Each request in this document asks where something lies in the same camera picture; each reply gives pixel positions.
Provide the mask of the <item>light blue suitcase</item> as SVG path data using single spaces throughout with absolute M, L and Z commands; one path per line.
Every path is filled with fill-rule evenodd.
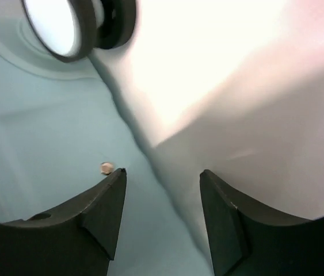
M 109 274 L 211 275 L 101 78 L 45 78 L 0 55 L 0 222 L 91 188 L 105 162 L 127 171 Z

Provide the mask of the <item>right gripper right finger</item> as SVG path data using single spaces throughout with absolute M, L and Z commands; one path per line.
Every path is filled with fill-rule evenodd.
M 215 275 L 324 275 L 324 216 L 271 208 L 210 170 L 200 193 Z

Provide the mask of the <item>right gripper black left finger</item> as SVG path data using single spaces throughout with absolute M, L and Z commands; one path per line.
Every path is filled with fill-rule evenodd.
M 54 208 L 0 223 L 0 275 L 107 275 L 126 187 L 119 168 Z

